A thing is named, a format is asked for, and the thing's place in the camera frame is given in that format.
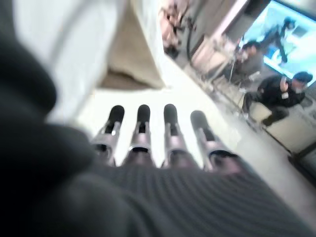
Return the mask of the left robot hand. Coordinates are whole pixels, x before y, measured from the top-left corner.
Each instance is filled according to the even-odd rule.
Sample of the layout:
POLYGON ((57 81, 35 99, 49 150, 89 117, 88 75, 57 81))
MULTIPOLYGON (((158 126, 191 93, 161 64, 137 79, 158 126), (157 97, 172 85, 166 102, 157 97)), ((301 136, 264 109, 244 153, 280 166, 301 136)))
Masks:
POLYGON ((63 125, 98 84, 126 8, 49 1, 65 22, 43 57, 16 33, 18 3, 0 3, 0 229, 11 237, 311 237, 246 164, 236 171, 102 164, 63 125))

